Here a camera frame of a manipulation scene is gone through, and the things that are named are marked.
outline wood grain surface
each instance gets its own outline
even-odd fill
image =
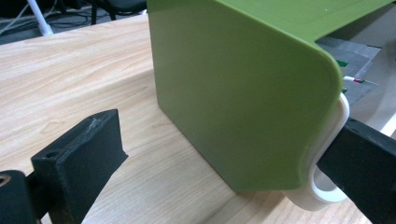
[[[84,223],[370,223],[350,200],[307,212],[279,191],[232,192],[157,106],[147,16],[0,49],[0,170],[29,174],[79,121],[120,111],[129,159]]]

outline green box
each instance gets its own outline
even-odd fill
[[[342,89],[315,40],[389,0],[148,0],[158,103],[235,191],[297,189]]]

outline black chair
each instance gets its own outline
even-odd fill
[[[96,13],[98,7],[107,11],[111,20],[114,21],[116,19],[116,15],[134,15],[147,9],[147,3],[146,0],[92,0],[91,25],[96,24]]]

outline screw hole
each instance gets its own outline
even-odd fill
[[[11,179],[9,175],[0,175],[0,188],[3,187]]]
[[[52,158],[56,157],[59,154],[59,152],[50,152],[46,155],[47,158]]]

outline white plastic loop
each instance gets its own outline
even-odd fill
[[[283,191],[299,207],[309,211],[318,211],[330,203],[339,203],[347,197],[329,177],[319,170],[317,162],[344,127],[348,117],[349,104],[345,95],[341,93],[329,121],[320,131],[317,140],[308,152],[307,182],[300,189]]]

